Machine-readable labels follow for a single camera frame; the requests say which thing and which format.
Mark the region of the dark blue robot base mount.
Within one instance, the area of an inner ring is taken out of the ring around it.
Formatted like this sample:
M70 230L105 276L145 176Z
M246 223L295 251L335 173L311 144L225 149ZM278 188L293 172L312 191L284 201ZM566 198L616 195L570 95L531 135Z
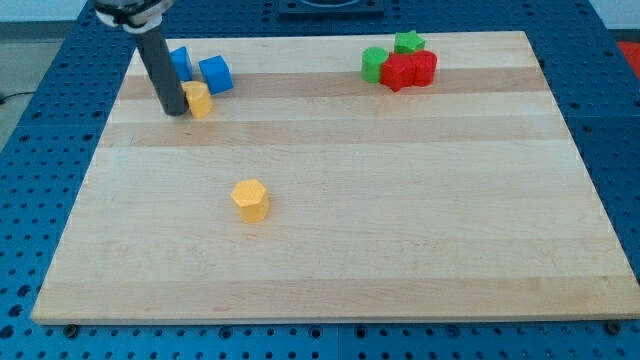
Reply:
M284 19L304 16L383 15L385 0L279 0L278 16Z

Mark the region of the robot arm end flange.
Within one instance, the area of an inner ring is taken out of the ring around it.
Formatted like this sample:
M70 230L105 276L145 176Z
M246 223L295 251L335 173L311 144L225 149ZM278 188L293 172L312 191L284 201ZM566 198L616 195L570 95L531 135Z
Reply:
M90 0L99 20L131 34L146 33L162 23L175 0Z

